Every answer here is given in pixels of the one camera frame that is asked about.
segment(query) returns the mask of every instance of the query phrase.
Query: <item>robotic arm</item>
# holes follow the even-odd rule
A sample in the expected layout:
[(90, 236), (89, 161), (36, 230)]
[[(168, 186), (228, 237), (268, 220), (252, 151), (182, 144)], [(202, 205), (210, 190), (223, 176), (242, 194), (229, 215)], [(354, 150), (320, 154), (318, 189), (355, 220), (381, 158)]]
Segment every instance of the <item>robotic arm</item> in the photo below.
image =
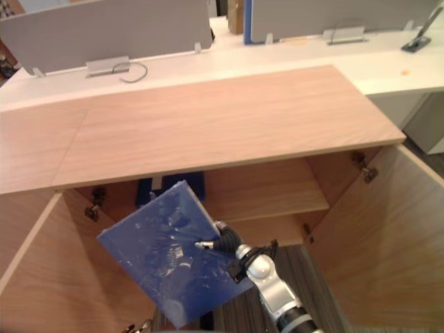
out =
[(276, 273), (274, 261), (263, 248), (242, 244), (239, 235), (223, 222), (216, 222), (221, 237), (199, 241), (198, 248), (232, 253), (235, 261), (228, 269), (236, 283), (248, 277), (258, 288), (260, 300), (281, 333), (322, 333), (302, 307), (289, 285)]

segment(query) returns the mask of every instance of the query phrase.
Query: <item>wooden countertop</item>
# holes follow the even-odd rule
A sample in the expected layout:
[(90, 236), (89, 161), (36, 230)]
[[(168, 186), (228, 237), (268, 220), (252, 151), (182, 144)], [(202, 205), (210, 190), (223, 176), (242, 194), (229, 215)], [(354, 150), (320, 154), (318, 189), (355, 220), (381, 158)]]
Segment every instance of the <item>wooden countertop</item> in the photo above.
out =
[(39, 105), (0, 121), (0, 193), (404, 140), (332, 66)]

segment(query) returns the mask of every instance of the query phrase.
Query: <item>blue panel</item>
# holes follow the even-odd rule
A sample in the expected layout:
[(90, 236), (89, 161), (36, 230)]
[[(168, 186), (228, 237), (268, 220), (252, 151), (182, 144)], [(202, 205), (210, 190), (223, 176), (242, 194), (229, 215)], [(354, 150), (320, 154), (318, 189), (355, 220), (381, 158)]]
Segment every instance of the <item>blue panel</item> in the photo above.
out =
[(253, 0), (244, 1), (244, 44), (253, 44), (251, 40), (251, 20), (253, 14)]
[(253, 286), (234, 283), (232, 256), (194, 246), (218, 236), (184, 181), (97, 238), (179, 328)]
[(136, 195), (136, 207), (140, 208), (150, 202), (150, 192), (153, 192), (156, 196), (164, 193), (167, 189), (175, 185), (181, 180), (186, 180), (188, 185), (191, 187), (195, 195), (200, 201), (205, 201), (205, 180), (202, 171), (189, 172), (189, 173), (177, 173), (174, 175), (167, 175), (162, 177), (162, 188), (152, 190), (152, 178), (145, 178), (139, 180), (139, 185), (137, 186)]

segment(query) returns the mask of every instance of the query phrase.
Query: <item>cabinet door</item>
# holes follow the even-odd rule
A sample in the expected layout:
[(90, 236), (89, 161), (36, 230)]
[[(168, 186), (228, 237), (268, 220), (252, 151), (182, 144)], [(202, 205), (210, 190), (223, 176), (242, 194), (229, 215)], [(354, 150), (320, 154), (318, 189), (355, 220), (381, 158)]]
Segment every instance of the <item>cabinet door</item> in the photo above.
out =
[(444, 327), (444, 181), (386, 147), (307, 244), (353, 325)]
[(56, 196), (0, 289), (0, 332), (122, 332), (150, 318), (153, 303), (96, 240), (114, 221), (83, 216), (75, 190)]

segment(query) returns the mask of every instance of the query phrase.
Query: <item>wire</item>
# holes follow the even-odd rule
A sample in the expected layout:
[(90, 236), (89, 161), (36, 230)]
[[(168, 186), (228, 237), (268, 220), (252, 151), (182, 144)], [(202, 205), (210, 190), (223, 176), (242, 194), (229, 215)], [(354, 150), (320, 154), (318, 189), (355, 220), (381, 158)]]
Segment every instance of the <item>wire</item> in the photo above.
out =
[(127, 62), (120, 62), (119, 64), (116, 64), (115, 66), (113, 66), (111, 74), (115, 73), (116, 67), (123, 66), (123, 65), (130, 65), (130, 66), (131, 65), (138, 65), (138, 66), (140, 66), (140, 67), (145, 69), (145, 73), (143, 73), (139, 78), (136, 78), (135, 80), (125, 80), (124, 78), (119, 78), (119, 80), (124, 82), (124, 83), (136, 83), (136, 82), (139, 82), (141, 79), (143, 79), (145, 76), (148, 75), (148, 68), (144, 64), (142, 64), (141, 62), (129, 62), (129, 61), (127, 61)]

